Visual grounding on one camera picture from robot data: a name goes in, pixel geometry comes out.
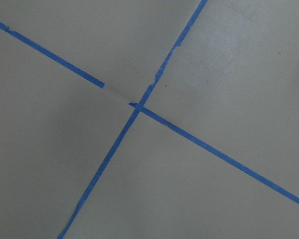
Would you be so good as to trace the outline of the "torn blue tape line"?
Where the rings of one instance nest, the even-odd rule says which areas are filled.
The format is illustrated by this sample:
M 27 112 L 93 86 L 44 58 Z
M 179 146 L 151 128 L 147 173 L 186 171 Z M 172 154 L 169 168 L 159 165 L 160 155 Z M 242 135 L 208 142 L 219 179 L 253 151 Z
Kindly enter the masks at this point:
M 135 120 L 138 117 L 141 109 L 144 107 L 145 103 L 147 102 L 147 100 L 149 99 L 150 95 L 152 94 L 154 88 L 156 87 L 156 85 L 158 84 L 159 80 L 161 79 L 161 77 L 162 77 L 162 75 L 163 75 L 163 73 L 164 73 L 164 71 L 166 69 L 166 66 L 168 65 L 168 62 L 169 62 L 171 56 L 173 55 L 175 49 L 182 44 L 182 42 L 186 38 L 186 36 L 189 33 L 191 27 L 194 25 L 195 21 L 199 17 L 200 13 L 202 12 L 202 10 L 203 10 L 203 8 L 205 7 L 206 4 L 207 4 L 206 0 L 202 0 L 202 1 L 199 2 L 199 4 L 196 7 L 195 11 L 191 15 L 190 19 L 186 23 L 186 25 L 183 28 L 182 32 L 178 36 L 177 40 L 175 41 L 175 43 L 171 47 L 171 49 L 168 52 L 167 56 L 165 57 L 165 59 L 163 60 L 162 64 L 160 65 L 158 71 L 156 72 L 153 83 L 150 84 L 147 87 L 147 89 L 145 90 L 145 92 L 143 93 L 140 101 L 137 103 L 136 108 L 134 108 L 132 114 L 128 118 L 128 120 L 125 123 L 123 129 L 119 133 L 118 137 L 114 141 L 113 145 L 111 146 L 110 150 L 106 154 L 106 156 L 103 159 L 102 163 L 98 167 L 98 169 L 95 172 L 94 176 L 92 177 L 91 181 L 89 182 L 89 184 L 87 185 L 86 189 L 84 190 L 82 196 L 79 198 L 78 203 L 77 203 L 77 205 L 76 205 L 76 207 L 75 207 L 72 215 L 70 216 L 69 221 L 66 223 L 66 225 L 65 225 L 64 229 L 61 231 L 61 233 L 57 236 L 58 239 L 63 239 L 66 236 L 66 234 L 67 234 L 68 230 L 70 229 L 71 225 L 75 221 L 75 219 L 78 216 L 79 212 L 81 211 L 81 209 L 83 208 L 84 204 L 86 203 L 88 197 L 92 193 L 94 187 L 96 186 L 96 184 L 98 183 L 98 181 L 101 178 L 102 174 L 106 170 L 106 168 L 107 168 L 109 162 L 111 161 L 112 157 L 114 156 L 114 154 L 116 153 L 117 149 L 119 148 L 119 146 L 120 146 L 123 138 L 125 137 L 126 133 L 130 129 L 130 127 L 133 125 L 133 123 L 135 122 Z

